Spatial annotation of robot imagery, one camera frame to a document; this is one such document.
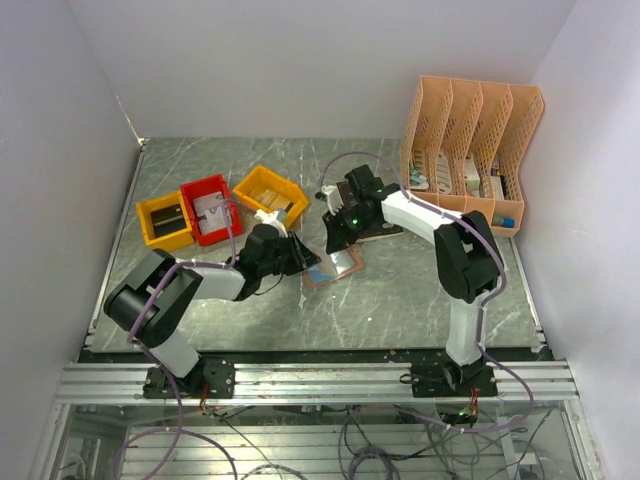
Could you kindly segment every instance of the red container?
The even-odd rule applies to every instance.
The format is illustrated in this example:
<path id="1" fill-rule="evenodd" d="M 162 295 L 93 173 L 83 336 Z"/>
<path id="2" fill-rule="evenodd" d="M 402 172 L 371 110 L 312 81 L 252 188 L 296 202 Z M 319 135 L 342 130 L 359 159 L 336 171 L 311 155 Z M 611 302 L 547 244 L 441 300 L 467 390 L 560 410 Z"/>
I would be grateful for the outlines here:
<path id="1" fill-rule="evenodd" d="M 214 230 L 213 232 L 202 233 L 194 207 L 194 200 L 216 192 L 221 192 L 224 198 L 231 199 L 227 182 L 224 181 L 222 175 L 214 175 L 213 177 L 202 178 L 195 182 L 185 183 L 184 185 L 180 185 L 180 191 L 184 198 L 189 222 L 191 223 L 193 233 L 199 245 L 204 247 L 229 238 L 226 227 Z M 229 213 L 231 214 L 231 231 L 234 236 L 241 235 L 243 229 L 240 216 L 238 215 L 238 209 L 233 204 L 228 203 L 227 205 L 229 206 Z"/>

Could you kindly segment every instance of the yellow container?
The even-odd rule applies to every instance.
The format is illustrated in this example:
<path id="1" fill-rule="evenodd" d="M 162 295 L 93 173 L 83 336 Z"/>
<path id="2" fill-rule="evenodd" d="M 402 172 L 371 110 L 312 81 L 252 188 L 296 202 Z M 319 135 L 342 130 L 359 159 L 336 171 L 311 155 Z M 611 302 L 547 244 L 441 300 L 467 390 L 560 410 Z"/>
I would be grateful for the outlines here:
<path id="1" fill-rule="evenodd" d="M 151 213 L 172 206 L 180 206 L 182 216 L 184 217 L 185 228 L 156 238 Z M 138 212 L 138 218 L 140 219 L 142 234 L 144 235 L 144 243 L 146 243 L 147 246 L 151 248 L 161 248 L 167 252 L 171 252 L 179 248 L 188 247 L 195 242 L 191 230 L 191 222 L 189 222 L 189 218 L 187 217 L 187 209 L 180 191 L 138 203 L 136 210 Z"/>
<path id="2" fill-rule="evenodd" d="M 258 165 L 234 189 L 238 200 L 247 207 L 271 213 L 287 211 L 284 226 L 289 229 L 293 222 L 309 206 L 302 189 L 286 178 Z"/>

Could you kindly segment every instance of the gray marble surface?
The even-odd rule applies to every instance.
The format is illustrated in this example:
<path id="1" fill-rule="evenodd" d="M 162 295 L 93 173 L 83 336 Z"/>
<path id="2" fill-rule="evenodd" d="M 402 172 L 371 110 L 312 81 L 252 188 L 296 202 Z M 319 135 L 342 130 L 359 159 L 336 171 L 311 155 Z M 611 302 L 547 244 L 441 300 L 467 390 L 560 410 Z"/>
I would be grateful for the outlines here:
<path id="1" fill-rule="evenodd" d="M 114 260 L 107 292 L 148 252 L 135 204 L 178 190 L 199 178 L 223 174 L 230 188 L 258 164 L 301 185 L 312 201 L 294 227 L 309 247 L 325 242 L 321 221 L 326 204 L 313 200 L 315 182 L 327 162 L 351 150 L 381 154 L 398 165 L 399 140 L 153 138 L 144 160 Z M 336 163 L 327 180 L 342 179 L 351 168 L 368 161 L 348 157 Z M 376 161 L 372 169 L 385 182 L 393 174 Z M 244 214 L 245 230 L 254 223 Z M 237 239 L 238 248 L 245 235 Z M 537 338 L 530 305 L 511 244 L 498 239 L 506 261 L 509 286 L 489 306 L 486 325 L 490 346 L 534 346 Z M 267 295 L 244 302 L 193 301 L 180 330 L 198 350 L 321 350 L 356 348 L 444 347 L 449 328 L 449 302 L 440 288 L 434 248 L 410 232 L 362 244 L 365 268 L 315 290 L 300 275 L 285 277 Z M 174 255 L 222 261 L 229 242 L 194 245 Z M 261 290 L 273 284 L 267 278 Z M 130 348 L 125 332 L 102 311 L 91 345 L 95 352 Z"/>

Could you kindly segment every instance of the storage bin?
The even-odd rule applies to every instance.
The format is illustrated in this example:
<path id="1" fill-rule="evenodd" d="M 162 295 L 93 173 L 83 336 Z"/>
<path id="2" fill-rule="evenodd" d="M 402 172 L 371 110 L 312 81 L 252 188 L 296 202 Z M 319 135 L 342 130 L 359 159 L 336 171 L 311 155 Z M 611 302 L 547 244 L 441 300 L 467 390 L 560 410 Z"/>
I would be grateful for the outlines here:
<path id="1" fill-rule="evenodd" d="M 187 209 L 179 191 L 138 203 L 136 211 L 147 246 L 171 252 L 194 243 Z"/>
<path id="2" fill-rule="evenodd" d="M 524 201 L 520 163 L 535 131 L 544 103 L 537 87 L 422 76 L 402 142 L 401 170 L 410 185 L 413 165 L 429 182 L 427 191 L 412 192 L 431 203 L 456 210 L 513 219 L 514 227 L 492 225 L 494 235 L 512 237 L 520 229 Z M 468 194 L 464 161 L 473 155 L 481 197 Z M 438 191 L 438 157 L 446 159 L 450 191 Z M 490 172 L 503 175 L 504 199 L 496 198 Z"/>
<path id="3" fill-rule="evenodd" d="M 213 175 L 195 182 L 185 183 L 180 185 L 180 191 L 187 209 L 191 229 L 199 245 L 205 247 L 229 238 L 229 232 L 222 217 L 225 211 L 228 211 L 227 218 L 233 235 L 242 234 L 242 221 L 238 215 L 237 207 L 232 203 L 227 203 L 228 210 L 223 208 L 222 199 L 230 200 L 231 194 L 222 175 Z M 220 197 L 219 199 L 213 198 L 216 194 Z M 209 210 L 208 218 L 206 218 L 207 214 L 204 210 Z"/>
<path id="4" fill-rule="evenodd" d="M 293 222 L 309 206 L 309 200 L 302 189 L 286 178 L 258 165 L 234 189 L 238 200 L 254 210 L 272 213 L 284 210 L 287 216 L 284 226 L 291 228 Z"/>

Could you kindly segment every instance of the white wall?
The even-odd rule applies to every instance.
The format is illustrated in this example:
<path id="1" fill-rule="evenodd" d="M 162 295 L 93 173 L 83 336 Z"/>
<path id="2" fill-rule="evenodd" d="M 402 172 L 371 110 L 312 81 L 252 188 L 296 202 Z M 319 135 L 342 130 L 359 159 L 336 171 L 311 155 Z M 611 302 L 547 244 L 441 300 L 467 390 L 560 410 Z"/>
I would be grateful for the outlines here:
<path id="1" fill-rule="evenodd" d="M 640 2 L 579 0 L 540 66 L 519 245 L 610 478 L 637 478 Z"/>
<path id="2" fill-rule="evenodd" d="M 420 74 L 529 82 L 575 0 L 69 0 L 139 135 L 400 137 Z"/>
<path id="3" fill-rule="evenodd" d="M 139 149 L 63 0 L 0 2 L 0 465 L 29 472 Z"/>

